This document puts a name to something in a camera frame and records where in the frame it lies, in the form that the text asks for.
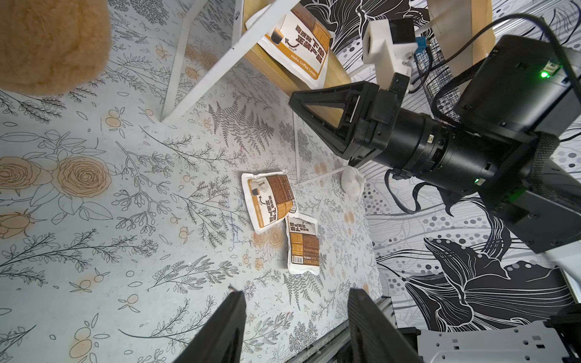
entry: white shelf leg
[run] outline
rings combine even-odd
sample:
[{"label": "white shelf leg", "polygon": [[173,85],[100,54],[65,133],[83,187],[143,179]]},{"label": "white shelf leg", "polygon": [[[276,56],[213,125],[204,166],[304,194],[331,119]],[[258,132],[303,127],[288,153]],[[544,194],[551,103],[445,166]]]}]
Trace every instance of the white shelf leg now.
[{"label": "white shelf leg", "polygon": [[[220,58],[216,64],[214,64],[214,66],[208,73],[206,73],[206,75],[198,82],[198,84],[196,84],[194,88],[190,90],[184,99],[178,103],[178,105],[173,110],[171,110],[167,116],[163,117],[162,121],[177,121],[183,114],[185,114],[191,107],[193,107],[200,99],[200,97],[209,91],[210,88],[240,60],[240,58],[244,57],[244,54],[246,54],[258,42],[258,40],[260,40],[260,38],[270,30],[270,28],[274,27],[283,15],[290,12],[298,2],[299,0],[276,0],[274,3],[272,3],[270,7],[250,27],[250,29],[242,34],[240,40],[236,42],[236,44],[234,44],[228,50],[228,52],[226,52],[226,54]],[[166,110],[172,108],[172,104],[168,104],[167,101],[168,99],[166,99],[166,104],[163,108],[163,114],[166,114]]]},{"label": "white shelf leg", "polygon": [[359,73],[361,73],[364,70],[368,69],[369,67],[371,67],[371,63],[364,64],[362,66],[357,67],[357,69],[355,69],[354,71],[352,71],[351,73],[349,73],[349,78],[355,77],[356,75],[358,75]]},{"label": "white shelf leg", "polygon": [[242,36],[243,14],[244,0],[236,0],[236,5],[234,5],[234,24],[232,25],[232,44],[235,44]]},{"label": "white shelf leg", "polygon": [[315,181],[319,181],[321,179],[324,179],[324,178],[328,177],[329,175],[337,174],[338,172],[341,172],[341,171],[345,170],[345,168],[346,168],[345,166],[342,166],[342,167],[337,168],[335,170],[326,172],[325,174],[318,175],[318,176],[316,176],[314,178],[310,178],[310,179],[307,179],[307,180],[303,180],[303,181],[299,182],[299,184],[303,185],[303,184],[306,184],[306,183],[312,183],[312,182],[315,182]]},{"label": "white shelf leg", "polygon": [[192,27],[193,20],[198,16],[200,11],[208,0],[197,0],[189,8],[184,17],[184,22],[178,38],[178,49],[175,51],[174,65],[171,67],[170,83],[167,86],[166,100],[163,102],[162,120],[173,110],[175,98],[178,94],[178,84],[180,83],[181,66],[184,64],[185,47],[188,44],[189,30]]}]

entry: black and white wall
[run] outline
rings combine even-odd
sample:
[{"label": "black and white wall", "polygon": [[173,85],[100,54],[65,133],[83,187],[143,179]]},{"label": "black and white wall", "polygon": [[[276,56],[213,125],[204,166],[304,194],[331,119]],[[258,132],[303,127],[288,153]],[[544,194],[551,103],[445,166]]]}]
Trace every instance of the black and white wall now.
[{"label": "black and white wall", "polygon": [[[368,21],[413,17],[427,22],[425,0],[323,1],[302,3],[335,32],[333,46],[347,71],[362,64],[361,36]],[[494,18],[531,12],[547,1],[494,0]],[[561,1],[541,13],[565,46],[581,46],[581,1]],[[510,33],[541,38],[538,28],[522,23]],[[369,69],[354,80],[374,80]],[[403,107],[429,113],[422,92],[406,98]],[[564,136],[579,132],[576,121]],[[563,142],[554,161],[581,179],[581,136]],[[528,324],[555,314],[573,298],[551,261],[534,254],[503,222],[490,216],[473,195],[446,212],[435,188],[419,193],[422,211],[403,213],[383,181],[388,168],[368,163],[365,207],[385,295],[391,296],[398,326],[440,331],[501,329]],[[412,206],[418,179],[394,181],[395,194]]]}]

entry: wooden shelf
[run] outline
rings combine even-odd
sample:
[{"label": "wooden shelf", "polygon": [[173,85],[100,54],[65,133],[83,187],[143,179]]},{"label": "wooden shelf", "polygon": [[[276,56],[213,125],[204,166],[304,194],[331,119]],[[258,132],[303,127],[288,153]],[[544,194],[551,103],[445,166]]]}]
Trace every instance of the wooden shelf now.
[{"label": "wooden shelf", "polygon": [[[246,31],[246,21],[268,4],[268,0],[244,1],[244,11],[242,14],[243,33]],[[252,49],[246,53],[244,58],[251,62],[256,69],[260,70],[272,83],[277,85],[288,96],[295,91],[307,91],[310,89],[303,81],[298,79],[298,77],[293,75],[286,68],[282,67],[280,63],[269,56],[258,44],[253,46]],[[341,62],[332,51],[329,51],[328,62],[325,88],[351,83],[351,78],[347,72],[345,72]],[[318,107],[317,113],[331,125],[337,127],[341,115],[343,114],[343,110],[330,107]]]},{"label": "wooden shelf", "polygon": [[[428,0],[428,12],[442,54],[449,58],[484,26],[492,22],[492,0]],[[452,75],[456,77],[486,58],[494,44],[494,32],[489,29],[465,51],[448,62]],[[467,86],[467,82],[460,85],[460,92]]]}]

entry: floral wallpaper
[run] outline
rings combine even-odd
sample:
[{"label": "floral wallpaper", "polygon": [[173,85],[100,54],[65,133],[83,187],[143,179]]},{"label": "floral wallpaper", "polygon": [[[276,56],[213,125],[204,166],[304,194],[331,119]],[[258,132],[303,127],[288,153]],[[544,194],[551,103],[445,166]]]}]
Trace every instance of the floral wallpaper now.
[{"label": "floral wallpaper", "polygon": [[[296,183],[295,151],[301,179],[345,161],[288,97],[241,60],[161,123],[191,1],[108,3],[99,78],[58,96],[0,90],[0,362],[170,362],[230,289],[246,296],[243,361],[283,362],[347,318],[350,287],[379,297],[363,198],[338,176]],[[178,98],[230,46],[233,12],[210,0],[197,17]],[[319,220],[319,276],[288,274],[283,224],[249,223],[240,174],[274,170]]]}]

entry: fluffy brown cushion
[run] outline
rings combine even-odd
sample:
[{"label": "fluffy brown cushion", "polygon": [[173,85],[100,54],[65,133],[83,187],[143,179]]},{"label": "fluffy brown cushion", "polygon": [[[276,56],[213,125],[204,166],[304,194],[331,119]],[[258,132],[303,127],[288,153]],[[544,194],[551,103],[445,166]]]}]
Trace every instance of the fluffy brown cushion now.
[{"label": "fluffy brown cushion", "polygon": [[0,88],[57,95],[109,58],[107,0],[0,0]]}]

